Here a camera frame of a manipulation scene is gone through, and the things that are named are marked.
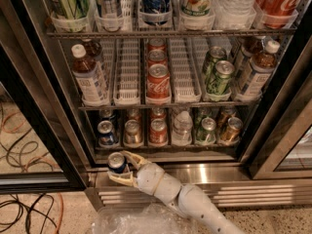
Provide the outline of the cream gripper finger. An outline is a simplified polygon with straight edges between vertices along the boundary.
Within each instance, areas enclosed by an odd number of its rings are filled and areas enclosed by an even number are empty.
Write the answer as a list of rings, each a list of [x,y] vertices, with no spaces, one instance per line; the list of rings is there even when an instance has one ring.
[[[135,167],[136,170],[139,170],[143,165],[149,163],[149,161],[142,156],[132,153],[130,151],[123,150],[122,154],[126,157],[127,161]]]
[[[117,183],[131,186],[131,187],[137,187],[137,179],[134,177],[132,172],[129,173],[123,173],[123,174],[115,174],[112,172],[108,172],[108,177]]]

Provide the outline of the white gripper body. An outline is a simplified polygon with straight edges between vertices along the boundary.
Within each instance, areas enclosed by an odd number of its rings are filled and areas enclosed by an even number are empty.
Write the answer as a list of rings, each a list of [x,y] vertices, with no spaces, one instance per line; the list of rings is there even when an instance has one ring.
[[[144,164],[136,174],[137,188],[153,195],[165,171],[155,163]]]

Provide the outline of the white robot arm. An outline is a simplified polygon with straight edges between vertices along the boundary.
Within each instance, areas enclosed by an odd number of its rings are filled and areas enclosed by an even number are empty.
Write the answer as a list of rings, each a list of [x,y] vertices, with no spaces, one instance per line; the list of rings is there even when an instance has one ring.
[[[108,177],[120,184],[154,196],[182,217],[191,217],[214,234],[245,234],[228,220],[204,191],[194,184],[182,184],[156,163],[123,150],[107,158]]]

